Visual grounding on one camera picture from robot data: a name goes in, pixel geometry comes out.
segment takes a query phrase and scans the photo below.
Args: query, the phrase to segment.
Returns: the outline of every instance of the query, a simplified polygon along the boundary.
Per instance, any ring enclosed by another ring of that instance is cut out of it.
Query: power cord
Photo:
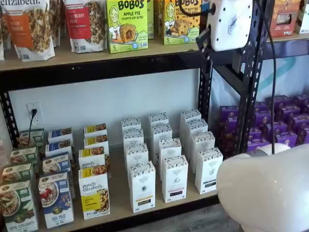
[[[32,117],[31,117],[31,120],[30,120],[30,127],[29,127],[29,137],[28,137],[28,145],[30,144],[30,134],[31,134],[31,126],[32,126],[32,121],[35,117],[35,115],[37,114],[38,110],[37,109],[32,109]]]

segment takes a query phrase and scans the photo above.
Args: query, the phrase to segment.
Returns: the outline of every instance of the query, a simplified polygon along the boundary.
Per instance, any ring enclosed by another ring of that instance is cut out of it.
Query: bobo's oat bites box
[[[164,0],[162,34],[164,45],[195,43],[200,17],[187,17],[180,11],[181,2],[188,13],[201,10],[201,0]]]
[[[107,0],[111,53],[148,48],[147,0]]]

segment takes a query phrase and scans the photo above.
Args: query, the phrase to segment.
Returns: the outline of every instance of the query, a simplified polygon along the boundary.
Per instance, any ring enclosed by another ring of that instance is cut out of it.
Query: shelf
[[[14,49],[5,52],[6,60],[0,62],[0,78],[5,78],[5,85],[0,90],[194,69],[203,62],[196,43],[163,45],[160,38],[149,40],[148,49],[116,54],[109,50],[76,54],[71,52],[68,38],[61,44],[55,49],[56,56],[47,61],[22,62]]]
[[[117,231],[219,203],[216,191],[202,195],[199,194],[194,184],[195,176],[191,170],[188,177],[186,199],[164,203],[161,191],[161,181],[157,171],[155,208],[133,214],[130,205],[129,187],[127,183],[124,158],[123,154],[120,154],[120,152],[117,152],[117,154],[111,154],[111,172],[112,177],[109,179],[111,214],[108,216],[84,220],[82,204],[80,197],[77,194],[73,203],[74,222],[53,229],[53,232],[69,232],[85,228],[88,230],[105,229],[107,231]],[[44,217],[40,218],[39,231],[48,231]]]

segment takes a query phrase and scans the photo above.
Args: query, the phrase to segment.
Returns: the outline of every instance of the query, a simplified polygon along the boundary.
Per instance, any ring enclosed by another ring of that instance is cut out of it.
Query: green box
[[[111,53],[148,48],[147,0],[107,0]]]

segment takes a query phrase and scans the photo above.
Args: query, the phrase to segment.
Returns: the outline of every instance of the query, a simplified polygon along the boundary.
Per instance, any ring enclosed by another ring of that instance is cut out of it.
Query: cartoon girl illustration
[[[175,6],[172,2],[169,2],[166,7],[166,14],[165,14],[165,23],[164,23],[165,31],[169,30],[170,27],[174,26],[175,24],[174,12],[175,12]]]
[[[115,6],[112,6],[109,11],[109,34],[112,42],[122,42],[120,37],[120,22],[118,18],[118,9]]]

